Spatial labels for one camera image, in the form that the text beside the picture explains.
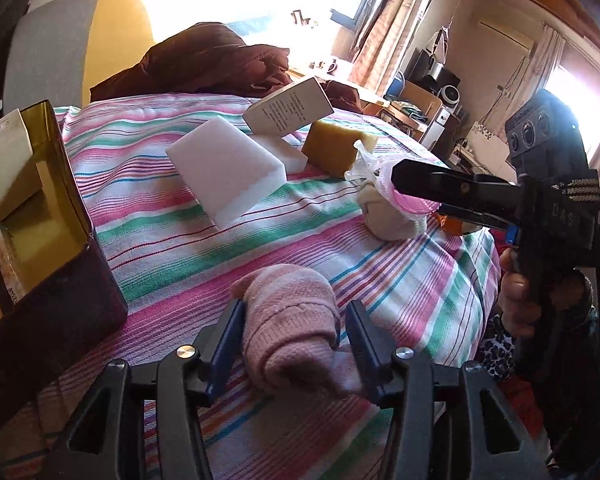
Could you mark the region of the person right hand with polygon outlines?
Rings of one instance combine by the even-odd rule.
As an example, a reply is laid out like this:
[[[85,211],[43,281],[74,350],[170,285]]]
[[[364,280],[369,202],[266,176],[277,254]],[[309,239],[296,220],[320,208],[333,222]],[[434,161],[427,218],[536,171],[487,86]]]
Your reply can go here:
[[[542,307],[531,297],[528,278],[514,271],[514,256],[517,253],[507,248],[500,255],[500,266],[504,272],[498,295],[498,306],[502,312],[502,323],[509,335],[515,338],[530,338],[535,324],[542,318]],[[584,278],[571,273],[558,280],[550,289],[550,304],[556,312],[573,309],[585,296]]]

